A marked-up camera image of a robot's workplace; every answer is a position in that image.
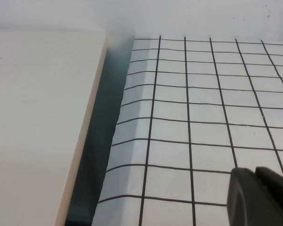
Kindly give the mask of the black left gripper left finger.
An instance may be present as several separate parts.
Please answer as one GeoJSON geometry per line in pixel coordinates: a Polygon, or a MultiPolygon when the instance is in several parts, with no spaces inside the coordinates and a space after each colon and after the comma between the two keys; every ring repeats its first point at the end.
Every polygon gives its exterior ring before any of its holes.
{"type": "Polygon", "coordinates": [[[227,213],[231,226],[277,225],[277,211],[272,195],[255,173],[246,168],[231,171],[227,213]]]}

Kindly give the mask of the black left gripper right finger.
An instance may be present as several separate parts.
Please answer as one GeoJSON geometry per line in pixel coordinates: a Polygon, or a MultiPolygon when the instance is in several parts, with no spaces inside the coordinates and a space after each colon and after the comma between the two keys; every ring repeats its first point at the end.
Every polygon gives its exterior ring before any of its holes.
{"type": "Polygon", "coordinates": [[[271,203],[282,218],[278,226],[283,226],[283,176],[267,167],[256,167],[255,175],[271,196],[271,203]]]}

